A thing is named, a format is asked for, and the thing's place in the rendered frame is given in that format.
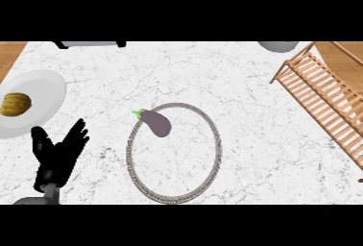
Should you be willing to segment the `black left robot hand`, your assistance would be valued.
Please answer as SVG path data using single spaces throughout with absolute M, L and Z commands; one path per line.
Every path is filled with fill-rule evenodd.
M 40 162 L 34 189 L 45 192 L 48 184 L 64 187 L 77 163 L 77 159 L 90 140 L 88 136 L 86 121 L 76 122 L 64 140 L 54 144 L 46 130 L 36 126 L 31 128 L 33 154 Z

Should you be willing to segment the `wooden tiered shelf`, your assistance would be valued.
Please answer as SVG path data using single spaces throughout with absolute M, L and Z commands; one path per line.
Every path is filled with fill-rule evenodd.
M 343 79 L 312 53 L 316 44 L 282 63 L 272 83 L 281 83 L 363 171 L 363 79 Z

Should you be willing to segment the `yellow-brown round squash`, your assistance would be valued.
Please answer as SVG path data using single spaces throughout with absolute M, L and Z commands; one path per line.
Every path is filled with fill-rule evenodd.
M 15 92 L 5 96 L 0 113 L 14 117 L 23 115 L 31 108 L 31 98 L 27 94 Z

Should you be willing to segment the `white plate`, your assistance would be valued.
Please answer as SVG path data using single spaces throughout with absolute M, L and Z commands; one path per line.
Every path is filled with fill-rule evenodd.
M 42 126 L 52 119 L 67 94 L 65 79 L 52 70 L 26 72 L 0 85 L 0 106 L 5 96 L 15 92 L 29 95 L 31 107 L 15 117 L 0 113 L 0 139 L 29 134 L 34 126 Z

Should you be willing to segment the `purple eggplant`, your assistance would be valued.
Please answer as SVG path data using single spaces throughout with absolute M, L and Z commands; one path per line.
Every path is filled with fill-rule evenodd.
M 133 111 L 138 119 L 150 126 L 151 131 L 158 137 L 166 137 L 172 131 L 169 119 L 157 112 L 141 109 Z

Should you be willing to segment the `grey appliance with black feet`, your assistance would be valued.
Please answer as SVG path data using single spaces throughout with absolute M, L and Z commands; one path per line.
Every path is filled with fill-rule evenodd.
M 83 46 L 119 46 L 120 48 L 127 47 L 126 41 L 54 41 L 54 43 L 59 49 Z

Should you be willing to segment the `grey round bowl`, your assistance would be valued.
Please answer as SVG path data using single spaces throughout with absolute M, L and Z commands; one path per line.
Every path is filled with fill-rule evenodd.
M 260 45 L 272 52 L 287 53 L 299 45 L 299 41 L 260 41 Z

